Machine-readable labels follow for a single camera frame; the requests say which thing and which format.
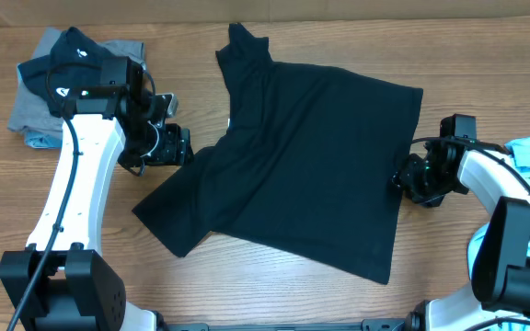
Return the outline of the black t-shirt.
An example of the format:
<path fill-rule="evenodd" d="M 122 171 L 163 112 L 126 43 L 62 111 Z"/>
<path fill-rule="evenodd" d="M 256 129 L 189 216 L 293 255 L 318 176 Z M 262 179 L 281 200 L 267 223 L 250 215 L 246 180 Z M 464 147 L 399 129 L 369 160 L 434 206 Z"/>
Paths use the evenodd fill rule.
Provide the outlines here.
<path fill-rule="evenodd" d="M 282 63 L 233 24 L 216 53 L 229 125 L 137 204 L 174 255 L 218 232 L 389 281 L 401 191 L 423 92 L 331 66 Z"/>

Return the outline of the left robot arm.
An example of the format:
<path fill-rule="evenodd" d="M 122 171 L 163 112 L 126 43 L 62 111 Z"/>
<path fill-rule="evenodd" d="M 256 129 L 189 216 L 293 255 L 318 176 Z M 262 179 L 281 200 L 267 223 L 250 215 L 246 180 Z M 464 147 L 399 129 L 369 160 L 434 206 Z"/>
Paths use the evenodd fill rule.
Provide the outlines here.
<path fill-rule="evenodd" d="M 173 122 L 178 101 L 127 57 L 104 60 L 95 85 L 58 103 L 63 145 L 48 199 L 26 246 L 6 251 L 0 280 L 27 330 L 162 330 L 162 315 L 127 299 L 102 256 L 112 174 L 191 162 L 190 132 Z"/>

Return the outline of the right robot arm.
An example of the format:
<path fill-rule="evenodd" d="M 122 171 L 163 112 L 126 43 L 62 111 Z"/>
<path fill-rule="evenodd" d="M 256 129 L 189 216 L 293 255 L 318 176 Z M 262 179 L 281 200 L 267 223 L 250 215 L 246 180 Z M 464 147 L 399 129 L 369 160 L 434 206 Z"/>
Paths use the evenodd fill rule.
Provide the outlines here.
<path fill-rule="evenodd" d="M 456 192 L 473 193 L 490 216 L 460 290 L 418 304 L 402 330 L 488 330 L 530 326 L 530 185 L 502 146 L 478 139 L 476 119 L 442 119 L 436 137 L 421 139 L 425 156 L 410 154 L 392 180 L 417 205 L 433 208 Z"/>

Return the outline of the folded black Nike shirt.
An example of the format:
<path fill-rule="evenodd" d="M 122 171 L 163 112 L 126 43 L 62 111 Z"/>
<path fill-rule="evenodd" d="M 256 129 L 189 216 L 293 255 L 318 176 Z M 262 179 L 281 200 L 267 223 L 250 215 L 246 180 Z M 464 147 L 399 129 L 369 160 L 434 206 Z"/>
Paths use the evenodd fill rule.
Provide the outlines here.
<path fill-rule="evenodd" d="M 59 106 L 68 91 L 96 86 L 103 61 L 114 57 L 81 30 L 70 27 L 61 33 L 47 55 L 21 63 L 18 70 L 28 90 L 46 102 L 52 116 L 60 118 Z"/>

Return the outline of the folded light blue garment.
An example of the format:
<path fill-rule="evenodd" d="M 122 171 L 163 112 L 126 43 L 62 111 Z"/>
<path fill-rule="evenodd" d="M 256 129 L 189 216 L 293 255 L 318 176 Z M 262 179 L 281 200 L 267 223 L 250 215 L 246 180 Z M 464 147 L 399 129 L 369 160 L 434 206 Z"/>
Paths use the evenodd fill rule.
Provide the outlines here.
<path fill-rule="evenodd" d="M 62 147 L 62 140 L 49 134 L 26 131 L 24 133 L 24 143 L 33 149 L 59 149 Z"/>

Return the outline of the folded grey garment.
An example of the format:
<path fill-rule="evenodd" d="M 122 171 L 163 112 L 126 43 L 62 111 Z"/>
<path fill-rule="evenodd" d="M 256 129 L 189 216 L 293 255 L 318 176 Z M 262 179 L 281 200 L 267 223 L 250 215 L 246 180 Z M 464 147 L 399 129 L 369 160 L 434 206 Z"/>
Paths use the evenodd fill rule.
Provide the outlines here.
<path fill-rule="evenodd" d="M 54 43 L 61 37 L 62 32 L 55 28 L 46 28 L 32 54 L 32 60 L 48 55 Z M 145 66 L 145 45 L 137 40 L 107 40 L 96 42 L 116 56 L 128 56 L 132 60 Z M 12 132 L 27 134 L 39 132 L 51 137 L 62 138 L 62 120 L 50 114 L 49 108 L 42 97 L 32 92 L 24 84 L 22 75 L 17 67 L 17 93 L 7 128 Z"/>

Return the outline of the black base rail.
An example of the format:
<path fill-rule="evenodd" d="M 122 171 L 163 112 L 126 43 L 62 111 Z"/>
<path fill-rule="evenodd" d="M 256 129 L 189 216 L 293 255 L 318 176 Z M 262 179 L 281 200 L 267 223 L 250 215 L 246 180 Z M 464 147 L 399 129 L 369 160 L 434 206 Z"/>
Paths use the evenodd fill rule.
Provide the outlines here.
<path fill-rule="evenodd" d="M 401 318 L 364 319 L 358 323 L 269 324 L 269 325 L 207 325 L 165 324 L 163 331 L 399 331 L 404 329 Z"/>

